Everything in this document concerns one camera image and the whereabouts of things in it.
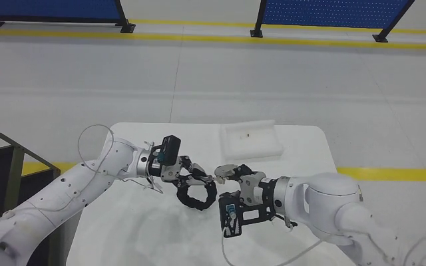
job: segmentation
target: white table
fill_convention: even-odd
[[[111,129],[114,136],[142,147],[144,140],[159,144],[164,136],[173,134],[182,140],[180,155],[189,155],[209,174],[224,163],[219,124],[118,123]],[[276,126],[276,131],[284,146],[283,155],[271,162],[249,162],[251,169],[271,178],[336,171],[322,130]],[[205,211],[190,209],[178,201],[173,185],[160,185],[164,194],[143,190],[132,182],[115,182],[85,208],[67,266],[226,265],[217,202]],[[236,182],[226,182],[218,186],[218,193],[238,188]],[[204,199],[204,188],[192,187],[190,195]],[[288,233],[284,223],[276,219],[244,226],[242,236],[225,240],[225,246],[234,264],[269,266],[293,257],[317,240],[306,226]],[[292,265],[353,263],[336,246],[322,243]]]

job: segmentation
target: concrete floor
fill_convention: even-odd
[[[96,123],[275,119],[319,126],[336,166],[426,166],[425,51],[2,36],[0,62],[0,131],[52,162],[79,161]],[[413,239],[424,186],[388,184],[364,193],[415,213],[384,217]]]

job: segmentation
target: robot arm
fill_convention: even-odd
[[[363,205],[355,180],[336,173],[307,178],[270,179],[245,165],[226,165],[215,174],[240,183],[240,191],[219,198],[224,237],[241,235],[242,226],[281,217],[288,227],[305,224],[322,241],[337,245],[356,265],[419,265],[392,230],[376,224]],[[243,213],[259,217],[244,220]]]
[[[165,137],[161,146],[153,146],[152,143],[145,150],[123,139],[109,140],[98,160],[77,164],[39,193],[5,212],[0,218],[0,264],[26,266],[46,236],[96,200],[115,180],[142,177],[150,181],[152,176],[158,176],[178,188],[178,197],[179,193],[184,195],[182,190],[188,191],[188,186],[197,185],[206,186],[210,197],[216,197],[212,177],[193,164],[188,156],[178,157],[178,138]],[[181,176],[182,168],[190,174]],[[212,203],[201,204],[208,207]]]

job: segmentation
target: cable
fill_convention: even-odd
[[[424,235],[423,237],[421,237],[412,247],[411,247],[411,249],[409,249],[409,251],[407,252],[407,254],[406,254],[406,256],[405,256],[405,258],[404,258],[404,264],[403,264],[403,266],[406,266],[406,264],[407,264],[407,261],[408,261],[408,256],[410,256],[410,254],[412,254],[412,252],[420,245],[420,243],[421,242],[424,242],[424,241],[426,241],[426,235]]]
[[[102,126],[102,127],[104,127],[104,128],[106,128],[109,132],[110,132],[110,134],[111,134],[111,136],[112,136],[112,140],[111,140],[111,146],[110,146],[110,148],[108,149],[108,152],[106,153],[106,155],[104,156],[104,158],[102,159],[102,161],[100,162],[100,164],[99,164],[99,167],[96,169],[96,170],[94,170],[94,169],[92,169],[92,168],[90,168],[89,167],[89,165],[86,163],[86,161],[85,161],[85,159],[83,159],[83,156],[81,155],[81,151],[80,151],[80,139],[81,139],[81,136],[85,133],[85,131],[86,130],[88,130],[89,128],[92,128],[92,127],[94,127],[94,126]],[[97,173],[100,173],[99,172],[99,169],[100,169],[100,167],[101,167],[101,165],[102,165],[102,163],[104,162],[104,160],[107,158],[107,156],[108,156],[108,154],[110,153],[110,151],[111,151],[111,149],[112,149],[112,146],[114,145],[114,132],[108,127],[108,126],[105,126],[105,125],[102,125],[102,124],[93,124],[93,125],[91,125],[91,126],[88,126],[88,127],[86,127],[81,133],[80,133],[80,136],[79,136],[79,139],[77,140],[77,151],[78,151],[78,153],[79,153],[79,156],[80,156],[80,159],[81,159],[81,161],[83,162],[83,165],[86,167],[86,168],[88,168],[90,171],[93,171],[93,172],[95,172],[95,174],[93,175],[93,178],[90,180],[90,182],[83,188],[83,190],[92,182],[92,180],[95,178],[95,176],[96,176],[96,174]],[[162,190],[157,186],[157,185],[155,185],[155,183],[154,182],[152,182],[152,184],[151,184],[151,186],[152,187],[150,187],[150,186],[146,186],[146,185],[143,185],[143,184],[141,184],[141,183],[139,183],[139,182],[136,182],[136,181],[134,181],[134,180],[123,180],[122,178],[119,178],[118,176],[114,176],[114,175],[110,175],[110,174],[106,174],[106,176],[112,176],[112,177],[114,177],[115,179],[118,179],[118,180],[120,180],[120,181],[122,181],[122,182],[127,182],[127,181],[132,181],[132,182],[134,182],[134,183],[136,183],[136,184],[138,184],[138,185],[140,185],[140,186],[142,186],[142,187],[144,187],[144,188],[149,188],[150,190],[154,190],[155,192],[158,192],[158,193],[160,193],[160,194],[163,194],[163,192],[162,192]]]
[[[99,163],[99,165],[98,165],[98,168],[97,169],[92,169],[92,168],[90,168],[89,167],[89,165],[86,163],[86,161],[85,161],[85,159],[83,158],[83,156],[81,155],[81,151],[80,151],[80,140],[81,140],[81,136],[86,132],[86,130],[88,130],[89,128],[92,128],[92,127],[94,127],[94,126],[102,126],[102,127],[104,127],[104,128],[106,128],[109,132],[110,132],[110,134],[111,134],[111,138],[112,138],[112,140],[111,140],[111,145],[110,145],[110,147],[109,147],[109,149],[108,149],[108,151],[106,152],[106,154],[103,156],[103,158],[102,158],[102,160],[100,161],[100,163]],[[98,174],[98,173],[100,173],[100,171],[99,171],[99,169],[101,168],[101,166],[102,166],[102,164],[103,164],[103,162],[105,161],[105,159],[107,158],[107,156],[109,155],[109,153],[110,153],[110,151],[112,150],[112,147],[114,146],[114,143],[115,143],[115,140],[114,140],[114,132],[108,127],[108,126],[105,126],[105,125],[103,125],[103,124],[93,124],[93,125],[91,125],[91,126],[88,126],[88,127],[86,127],[81,133],[80,133],[80,136],[79,136],[79,139],[77,140],[77,152],[79,153],[79,156],[80,156],[80,159],[81,159],[81,161],[83,162],[83,165],[87,168],[87,169],[89,169],[90,171],[92,171],[92,172],[94,172],[94,174],[93,174],[93,176],[92,176],[92,178],[89,180],[89,182],[84,186],[84,188],[80,191],[80,193],[82,193],[88,186],[89,186],[89,184],[94,180],[94,178],[96,177],[96,175]],[[160,189],[160,188],[158,188],[158,186],[154,183],[154,180],[152,179],[152,176],[151,177],[149,177],[150,179],[151,179],[151,181],[152,181],[152,184],[151,184],[151,186],[152,187],[150,187],[150,186],[146,186],[146,185],[143,185],[143,184],[141,184],[141,183],[139,183],[139,182],[137,182],[137,181],[134,181],[134,180],[123,180],[123,179],[121,179],[120,177],[118,177],[118,176],[114,176],[114,175],[110,175],[110,174],[107,174],[106,176],[112,176],[112,177],[114,177],[114,178],[116,178],[116,179],[118,179],[118,180],[120,180],[120,181],[122,181],[122,182],[127,182],[127,181],[132,181],[132,182],[134,182],[134,183],[137,183],[138,185],[140,185],[140,186],[142,186],[142,187],[144,187],[144,188],[149,188],[149,189],[152,189],[152,190],[154,190],[154,191],[156,191],[156,192],[158,192],[158,193],[160,193],[160,194],[163,194],[163,191]],[[63,209],[65,209],[66,207],[68,207],[70,204],[71,204],[71,202],[73,202],[73,199],[74,198],[71,198],[70,199],[70,201],[68,201],[68,203],[67,204],[65,204],[63,207],[61,207],[61,208],[59,208],[59,209],[45,209],[45,208],[41,208],[41,207],[25,207],[25,208],[21,208],[21,209],[17,209],[17,210],[15,210],[15,211],[23,211],[23,210],[26,210],[26,209],[37,209],[37,210],[39,210],[39,211],[51,211],[51,212],[55,212],[55,211],[62,211]]]
[[[228,257],[226,256],[226,253],[225,253],[225,230],[226,230],[226,228],[227,227],[225,226],[224,229],[222,230],[222,254],[223,254],[224,258],[225,258],[225,261],[227,262],[227,264],[229,266],[236,266],[235,264],[232,264],[229,261]],[[315,247],[317,247],[322,242],[323,242],[323,240],[318,240],[313,245],[311,245],[307,249],[303,250],[301,253],[299,253],[296,256],[292,257],[291,259],[289,259],[289,260],[287,260],[287,261],[285,261],[283,263],[277,264],[275,266],[286,266],[286,265],[289,265],[290,263],[293,263],[295,260],[303,257],[306,253],[308,253],[309,251],[311,251],[312,249],[314,249]]]

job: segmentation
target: yellow floor line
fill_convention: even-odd
[[[269,45],[308,45],[327,47],[375,47],[386,49],[426,49],[426,43],[376,43],[375,41],[339,41],[339,40],[312,40],[312,39],[287,39],[287,38],[251,38],[214,35],[173,35],[154,33],[95,33],[74,31],[28,31],[0,29],[1,35],[31,36],[31,37],[71,37],[71,38],[97,38],[97,39],[127,39],[127,40],[157,40],[157,41],[196,41],[218,43],[257,43]]]
[[[337,171],[358,180],[426,181],[426,169],[337,168]]]
[[[53,164],[64,173],[71,169],[76,163],[58,162]],[[32,174],[46,169],[47,167],[40,162],[25,162],[22,173],[23,175]],[[337,171],[341,174],[347,174],[357,180],[426,182],[426,169],[339,167]]]
[[[213,21],[161,21],[155,19],[130,19],[131,23],[142,24],[164,24],[164,25],[194,25],[194,26],[216,26],[216,27],[254,27],[255,23],[228,23]],[[264,29],[297,29],[309,31],[358,31],[368,33],[379,33],[380,29],[347,28],[347,27],[317,27],[317,26],[296,26],[296,25],[262,25]],[[393,29],[392,33],[404,34],[426,34],[426,29]]]

